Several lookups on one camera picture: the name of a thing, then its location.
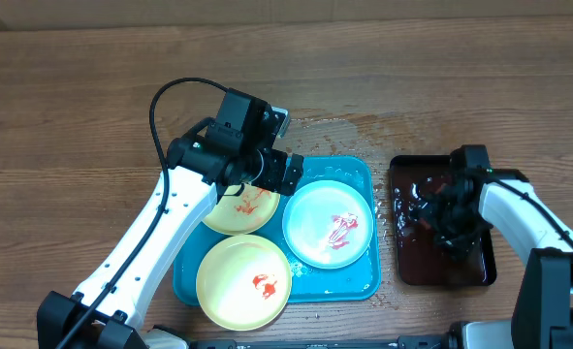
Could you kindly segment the light blue plate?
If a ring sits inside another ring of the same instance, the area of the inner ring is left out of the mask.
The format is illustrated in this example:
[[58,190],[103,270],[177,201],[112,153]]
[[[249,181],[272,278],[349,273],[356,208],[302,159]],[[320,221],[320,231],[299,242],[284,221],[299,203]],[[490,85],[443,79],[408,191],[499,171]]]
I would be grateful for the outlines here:
[[336,270],[355,263],[372,240],[372,212],[362,194],[335,180],[319,180],[297,190],[282,217],[292,252],[306,264]]

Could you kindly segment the red black sponge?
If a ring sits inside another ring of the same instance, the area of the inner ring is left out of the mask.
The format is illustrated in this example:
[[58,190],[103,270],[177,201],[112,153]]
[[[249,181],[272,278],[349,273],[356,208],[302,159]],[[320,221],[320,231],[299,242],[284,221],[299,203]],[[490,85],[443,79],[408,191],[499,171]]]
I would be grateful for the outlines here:
[[420,207],[419,222],[427,229],[441,232],[445,228],[447,215],[454,203],[452,187],[443,183],[432,193],[428,193]]

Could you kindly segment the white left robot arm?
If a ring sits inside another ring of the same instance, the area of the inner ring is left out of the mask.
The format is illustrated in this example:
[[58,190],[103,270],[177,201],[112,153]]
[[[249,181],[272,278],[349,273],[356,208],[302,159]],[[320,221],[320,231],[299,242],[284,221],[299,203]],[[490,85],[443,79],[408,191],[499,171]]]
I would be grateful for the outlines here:
[[117,246],[71,296],[50,292],[41,303],[39,346],[147,347],[140,330],[156,289],[227,189],[294,194],[303,158],[273,147],[289,124],[288,111],[229,88],[215,117],[158,147],[158,182]]

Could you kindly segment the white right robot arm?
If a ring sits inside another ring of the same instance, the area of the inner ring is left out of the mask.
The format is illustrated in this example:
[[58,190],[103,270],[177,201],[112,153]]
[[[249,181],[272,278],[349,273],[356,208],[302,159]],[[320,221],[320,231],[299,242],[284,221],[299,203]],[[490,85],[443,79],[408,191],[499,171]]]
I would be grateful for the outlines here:
[[496,228],[525,264],[512,317],[457,325],[449,346],[573,348],[573,231],[520,171],[493,169],[483,145],[453,150],[449,169],[450,183],[422,196],[415,221],[456,257]]

